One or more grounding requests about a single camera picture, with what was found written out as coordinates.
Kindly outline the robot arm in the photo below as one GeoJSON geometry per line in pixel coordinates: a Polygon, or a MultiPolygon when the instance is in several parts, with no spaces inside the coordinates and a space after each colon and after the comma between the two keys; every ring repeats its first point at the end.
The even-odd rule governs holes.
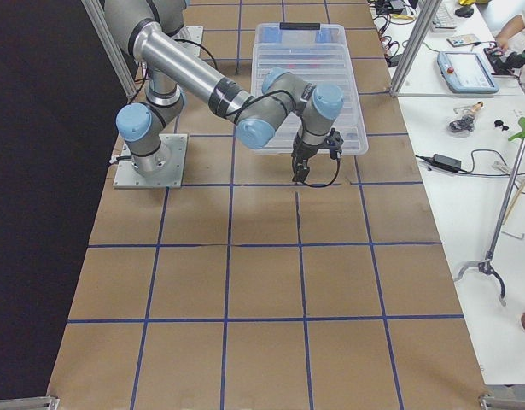
{"type": "Polygon", "coordinates": [[[184,27],[187,1],[107,1],[104,18],[117,45],[149,70],[146,102],[119,111],[117,125],[133,156],[159,148],[153,127],[157,108],[171,107],[181,98],[167,85],[172,80],[200,98],[218,117],[229,120],[238,139],[250,149],[270,142],[289,114],[300,118],[292,150],[293,182],[304,184],[309,160],[326,149],[341,159],[342,138],[333,127],[343,107],[343,92],[332,84],[313,85],[293,73],[274,67],[265,77],[262,94],[254,97],[176,39],[184,27]]]}

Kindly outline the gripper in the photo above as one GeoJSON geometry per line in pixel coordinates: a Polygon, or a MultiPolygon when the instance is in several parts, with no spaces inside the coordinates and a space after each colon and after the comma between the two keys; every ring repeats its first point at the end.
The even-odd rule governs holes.
{"type": "Polygon", "coordinates": [[[320,149],[329,151],[331,160],[339,161],[341,159],[343,139],[337,130],[331,130],[324,135],[323,141],[316,145],[311,145],[303,140],[297,134],[293,142],[292,167],[294,183],[305,183],[310,172],[308,160],[315,156],[320,149]]]}

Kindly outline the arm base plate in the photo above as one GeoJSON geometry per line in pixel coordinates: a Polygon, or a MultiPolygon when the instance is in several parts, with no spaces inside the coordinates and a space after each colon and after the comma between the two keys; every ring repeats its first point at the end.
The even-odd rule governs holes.
{"type": "Polygon", "coordinates": [[[188,135],[162,132],[159,137],[159,150],[146,157],[133,155],[123,143],[120,155],[128,156],[128,159],[117,162],[113,183],[115,189],[181,187],[188,135]]]}
{"type": "Polygon", "coordinates": [[[200,56],[202,34],[202,26],[185,26],[172,38],[182,45],[190,54],[200,56]]]}

